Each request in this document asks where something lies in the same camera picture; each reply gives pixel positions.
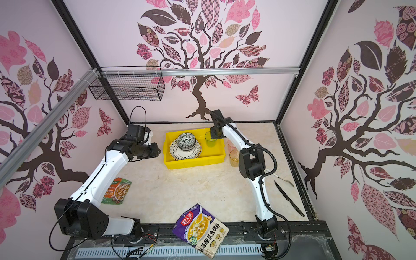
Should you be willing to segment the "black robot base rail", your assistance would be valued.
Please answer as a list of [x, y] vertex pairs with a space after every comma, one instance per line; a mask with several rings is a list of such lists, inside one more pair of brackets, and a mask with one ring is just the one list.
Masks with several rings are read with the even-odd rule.
[[[221, 245], [255, 244], [260, 245], [262, 256], [216, 256], [216, 260], [265, 260], [279, 256], [289, 249], [286, 260], [339, 260], [341, 256], [324, 221], [290, 222], [280, 224], [280, 230], [268, 239], [261, 239], [256, 231], [255, 222], [228, 222], [229, 233]], [[60, 257], [62, 260], [75, 260], [76, 252], [81, 248], [129, 248], [129, 247], [164, 247], [190, 246], [172, 232], [173, 224], [144, 224], [143, 238], [131, 243], [124, 237], [105, 237], [99, 240], [88, 240], [82, 243], [79, 239], [71, 238], [67, 244], [70, 248]], [[162, 257], [145, 258], [142, 253], [137, 258], [120, 257], [119, 260], [205, 260], [203, 257]]]

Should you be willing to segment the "green patterned bowl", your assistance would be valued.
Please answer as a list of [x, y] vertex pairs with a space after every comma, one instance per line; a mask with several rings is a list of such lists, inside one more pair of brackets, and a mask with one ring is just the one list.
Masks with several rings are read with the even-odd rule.
[[196, 146], [196, 137], [190, 132], [182, 133], [177, 138], [177, 145], [182, 151], [190, 151]]

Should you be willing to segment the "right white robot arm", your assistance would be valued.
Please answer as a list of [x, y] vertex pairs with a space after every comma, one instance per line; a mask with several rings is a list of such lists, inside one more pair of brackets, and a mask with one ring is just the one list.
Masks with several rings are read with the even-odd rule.
[[210, 128], [211, 138], [227, 138], [239, 152], [238, 169], [243, 178], [251, 185], [256, 203], [256, 231], [266, 240], [278, 229], [277, 216], [271, 211], [270, 201], [265, 187], [266, 165], [264, 149], [246, 138], [231, 118], [223, 117], [220, 110], [209, 112], [213, 126]]

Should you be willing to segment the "yellow dotted plate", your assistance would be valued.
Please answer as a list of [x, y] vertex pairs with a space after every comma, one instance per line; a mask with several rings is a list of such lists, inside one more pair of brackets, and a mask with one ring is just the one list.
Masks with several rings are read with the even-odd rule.
[[175, 139], [169, 148], [170, 155], [174, 160], [187, 160], [187, 159], [195, 159], [199, 157], [202, 151], [202, 147], [198, 141], [196, 141], [196, 145], [193, 149], [189, 151], [183, 151], [179, 148], [178, 141]]

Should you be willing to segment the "green translucent cup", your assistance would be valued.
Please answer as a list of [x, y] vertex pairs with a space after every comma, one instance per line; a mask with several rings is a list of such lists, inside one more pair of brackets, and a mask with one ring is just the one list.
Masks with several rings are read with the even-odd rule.
[[217, 140], [212, 138], [211, 131], [206, 132], [206, 134], [204, 135], [204, 137], [205, 137], [206, 145], [208, 147], [215, 147]]

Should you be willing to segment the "pink translucent cup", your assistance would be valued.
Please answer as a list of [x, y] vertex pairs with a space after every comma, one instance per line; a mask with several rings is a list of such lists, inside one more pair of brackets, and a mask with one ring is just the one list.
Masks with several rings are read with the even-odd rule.
[[232, 151], [234, 151], [234, 150], [236, 150], [237, 148], [236, 148], [236, 146], [232, 143], [232, 141], [231, 140], [228, 140], [227, 141], [227, 150], [228, 150], [228, 152], [230, 153], [230, 152], [232, 152]]

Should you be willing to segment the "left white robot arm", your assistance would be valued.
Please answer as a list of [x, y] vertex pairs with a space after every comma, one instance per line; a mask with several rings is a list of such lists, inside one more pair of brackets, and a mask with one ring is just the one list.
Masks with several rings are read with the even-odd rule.
[[84, 239], [126, 236], [138, 241], [142, 238], [144, 232], [139, 219], [110, 217], [99, 207], [122, 168], [161, 154], [157, 143], [151, 141], [152, 136], [148, 127], [128, 125], [126, 134], [105, 148], [102, 161], [81, 187], [70, 198], [55, 204], [56, 224], [64, 235]]

